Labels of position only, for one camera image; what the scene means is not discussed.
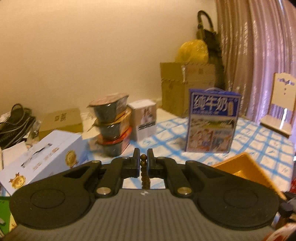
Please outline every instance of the ribbed gray surface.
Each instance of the ribbed gray surface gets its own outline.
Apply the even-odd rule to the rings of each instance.
[[[261,241],[272,228],[235,231],[206,219],[189,199],[168,189],[121,189],[112,198],[98,199],[74,224],[54,230],[18,226],[4,241]]]

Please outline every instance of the table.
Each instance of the table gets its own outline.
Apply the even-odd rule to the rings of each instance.
[[[184,152],[187,122],[187,118],[178,118],[158,109],[157,133],[140,142],[131,141],[122,156],[132,156],[134,148],[139,148],[141,153],[146,153],[148,148],[153,148],[154,156],[171,157],[177,163],[184,164],[187,160],[196,160],[214,165],[238,153],[247,152],[280,190],[286,191],[290,188],[294,168],[294,149],[293,144],[285,137],[247,119],[239,118],[229,153]],[[88,138],[89,136],[86,135],[84,137],[88,144],[89,160],[100,160],[103,164],[111,162],[112,158],[103,154],[95,138]],[[123,188],[140,189],[141,176],[125,179]],[[157,188],[165,188],[163,180],[151,179],[151,189]]]

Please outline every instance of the yellow plastic bag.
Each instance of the yellow plastic bag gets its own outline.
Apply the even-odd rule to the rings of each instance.
[[[185,42],[178,50],[176,62],[186,64],[197,62],[206,64],[209,60],[207,45],[203,40],[195,39]]]

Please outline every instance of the gold seal sticker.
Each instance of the gold seal sticker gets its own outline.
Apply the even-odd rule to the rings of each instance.
[[[26,178],[24,176],[21,176],[20,173],[18,173],[18,174],[15,175],[15,178],[10,179],[9,182],[11,183],[11,186],[14,189],[18,189],[18,188],[22,187],[25,184]]]
[[[76,153],[73,150],[68,151],[65,159],[67,166],[72,168],[76,165],[78,163],[76,158]]]

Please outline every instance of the brown cardboard box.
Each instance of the brown cardboard box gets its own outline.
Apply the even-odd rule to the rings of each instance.
[[[79,109],[60,110],[48,114],[39,129],[39,140],[53,130],[83,132],[82,120]]]
[[[132,109],[130,124],[133,128],[131,138],[136,141],[156,133],[156,103],[149,100],[138,100],[129,103]]]
[[[215,85],[215,65],[160,63],[162,108],[182,118],[188,116],[189,89]]]

